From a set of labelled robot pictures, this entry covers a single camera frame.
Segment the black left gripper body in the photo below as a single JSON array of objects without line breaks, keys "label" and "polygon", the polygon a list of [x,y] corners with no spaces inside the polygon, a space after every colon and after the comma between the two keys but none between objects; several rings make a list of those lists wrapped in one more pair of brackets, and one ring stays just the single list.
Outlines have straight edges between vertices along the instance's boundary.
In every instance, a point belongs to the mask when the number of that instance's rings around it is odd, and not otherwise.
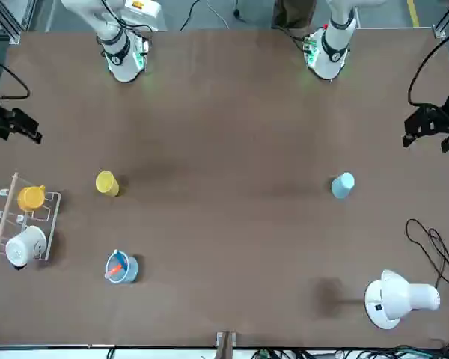
[{"label": "black left gripper body", "polygon": [[429,133],[449,133],[449,115],[437,106],[425,108]]}]

